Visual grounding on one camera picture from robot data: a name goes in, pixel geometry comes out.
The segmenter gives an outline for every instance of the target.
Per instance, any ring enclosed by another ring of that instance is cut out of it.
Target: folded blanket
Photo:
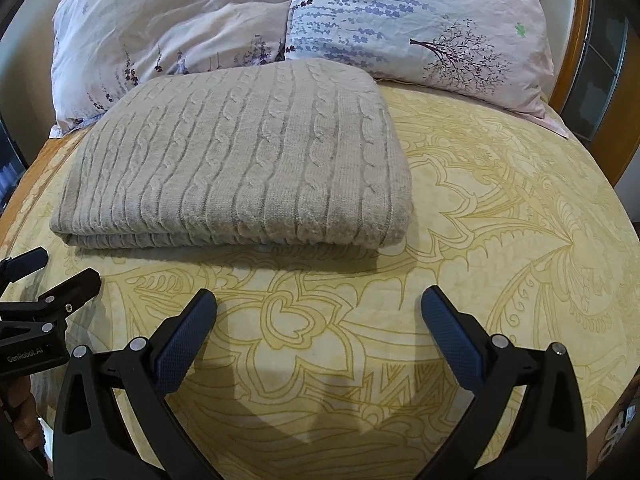
[[[76,152],[50,227],[71,245],[398,243],[409,167],[363,70],[324,59],[153,79]]]

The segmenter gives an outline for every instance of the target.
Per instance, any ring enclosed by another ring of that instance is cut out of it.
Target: mattress
[[[591,431],[640,358],[640,243],[588,152],[479,102],[384,84],[413,179],[401,244],[218,246],[87,251],[49,230],[74,149],[50,140],[0,220],[0,257],[36,246],[50,264],[11,286],[34,300],[93,267],[101,294],[70,318],[70,348],[119,349],[149,336],[201,287],[216,325],[168,402],[221,474],[236,479],[412,478],[470,402],[418,310],[438,283],[487,332],[515,344],[563,342]],[[34,378],[50,421],[64,370]],[[484,460],[522,400],[511,397]],[[155,462],[125,396],[142,455]]]

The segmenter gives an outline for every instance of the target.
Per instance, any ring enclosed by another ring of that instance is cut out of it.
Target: pillowcase
[[[285,56],[325,57],[538,118],[540,85],[553,77],[539,0],[293,0]]]
[[[52,136],[154,77],[275,61],[290,1],[62,0],[53,19]]]

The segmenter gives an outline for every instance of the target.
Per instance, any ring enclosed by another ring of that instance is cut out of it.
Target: human hand
[[[36,400],[31,395],[31,378],[19,377],[0,387],[3,399],[18,413],[14,420],[14,430],[24,447],[31,451],[41,446],[44,443],[44,432],[38,421]]]

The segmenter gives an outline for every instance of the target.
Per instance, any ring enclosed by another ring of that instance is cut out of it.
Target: silver bolt
[[[129,343],[129,348],[133,351],[137,352],[138,350],[142,350],[146,346],[146,339],[143,337],[137,337],[131,343]]]
[[[562,343],[551,343],[551,349],[558,355],[566,354],[566,346]]]
[[[491,343],[498,348],[507,348],[507,346],[509,346],[509,340],[502,334],[492,336]]]
[[[74,357],[81,358],[84,354],[86,354],[86,346],[80,345],[74,348]]]

